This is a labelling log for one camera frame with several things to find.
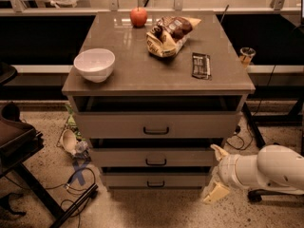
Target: gray tabletop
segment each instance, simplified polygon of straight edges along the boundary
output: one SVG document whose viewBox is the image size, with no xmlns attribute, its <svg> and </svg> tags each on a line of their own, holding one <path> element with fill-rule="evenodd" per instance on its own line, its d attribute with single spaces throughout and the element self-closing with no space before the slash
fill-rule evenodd
<svg viewBox="0 0 304 228">
<path fill-rule="evenodd" d="M 201 19 L 180 52 L 172 58 L 151 55 L 146 33 L 163 16 Z M 66 95 L 171 95 L 249 94 L 254 92 L 246 70 L 230 44 L 217 17 L 199 11 L 149 11 L 143 28 L 133 28 L 128 12 L 99 12 L 81 51 L 106 48 L 116 57 L 114 71 L 102 83 L 91 83 L 70 71 L 63 93 Z M 192 77 L 192 53 L 209 54 L 212 80 Z"/>
</svg>

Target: cup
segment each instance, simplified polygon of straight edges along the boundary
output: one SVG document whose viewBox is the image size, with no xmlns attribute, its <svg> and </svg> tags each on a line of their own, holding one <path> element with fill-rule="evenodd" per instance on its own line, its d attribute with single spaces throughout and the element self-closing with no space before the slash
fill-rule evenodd
<svg viewBox="0 0 304 228">
<path fill-rule="evenodd" d="M 242 47 L 240 49 L 239 54 L 239 60 L 243 64 L 243 66 L 246 68 L 256 55 L 256 51 L 250 47 Z"/>
<path fill-rule="evenodd" d="M 77 140 L 72 130 L 66 129 L 63 132 L 60 138 L 60 144 L 65 149 L 66 152 L 75 155 Z"/>
</svg>

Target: chair leg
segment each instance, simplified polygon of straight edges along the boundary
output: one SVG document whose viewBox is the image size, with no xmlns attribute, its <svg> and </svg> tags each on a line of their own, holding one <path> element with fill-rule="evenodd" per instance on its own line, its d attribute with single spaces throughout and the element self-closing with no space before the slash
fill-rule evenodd
<svg viewBox="0 0 304 228">
<path fill-rule="evenodd" d="M 9 193 L 3 198 L 0 199 L 0 206 L 3 207 L 4 209 L 8 210 L 11 214 L 13 215 L 20 215 L 24 216 L 27 212 L 20 212 L 20 211 L 13 211 L 10 207 L 10 196 L 14 195 L 16 198 L 21 198 L 23 197 L 23 194 L 15 194 L 15 193 Z"/>
</svg>

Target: floor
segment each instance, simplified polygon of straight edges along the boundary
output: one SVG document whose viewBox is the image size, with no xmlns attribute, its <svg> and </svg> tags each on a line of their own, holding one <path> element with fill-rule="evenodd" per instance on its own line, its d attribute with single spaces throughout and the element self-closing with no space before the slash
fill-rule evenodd
<svg viewBox="0 0 304 228">
<path fill-rule="evenodd" d="M 44 134 L 45 147 L 25 162 L 29 171 L 46 188 L 66 183 L 74 172 L 75 165 L 85 164 L 73 160 L 58 140 L 67 122 L 67 102 L 22 102 L 17 104 L 22 111 L 21 118 Z M 260 108 L 274 111 L 272 107 Z M 230 153 L 249 155 L 257 153 L 255 140 L 251 142 L 244 118 L 240 121 L 239 136 L 249 144 L 244 151 L 237 151 L 226 144 Z M 267 144 L 280 143 L 299 151 L 300 129 L 296 127 L 261 127 L 260 131 Z M 229 139 L 234 146 L 241 144 L 238 138 Z M 99 178 L 99 171 L 92 163 L 91 168 L 99 186 L 98 196 L 91 200 L 80 216 L 69 218 L 62 227 L 91 228 L 196 228 L 196 227 L 303 227 L 304 198 L 300 196 L 263 197 L 262 202 L 250 203 L 247 192 L 233 190 L 231 194 L 213 205 L 202 202 L 202 190 L 115 190 L 107 192 Z M 0 207 L 0 227 L 29 228 L 49 227 L 54 218 L 27 185 L 13 172 L 8 179 L 0 180 L 0 197 L 8 192 L 22 193 L 20 199 L 12 199 L 14 210 L 27 211 L 23 217 L 13 216 Z M 92 182 L 92 173 L 83 172 L 84 180 L 72 183 L 75 188 L 85 189 Z M 75 197 L 64 187 L 49 189 L 49 193 L 66 209 Z"/>
</svg>

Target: white bowl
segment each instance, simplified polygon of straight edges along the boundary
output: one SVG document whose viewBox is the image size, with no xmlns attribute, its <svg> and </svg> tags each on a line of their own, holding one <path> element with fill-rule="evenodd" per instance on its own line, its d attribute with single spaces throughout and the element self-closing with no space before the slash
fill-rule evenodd
<svg viewBox="0 0 304 228">
<path fill-rule="evenodd" d="M 103 48 L 94 48 L 80 53 L 74 59 L 74 66 L 87 80 L 99 83 L 112 73 L 115 55 L 112 51 Z"/>
</svg>

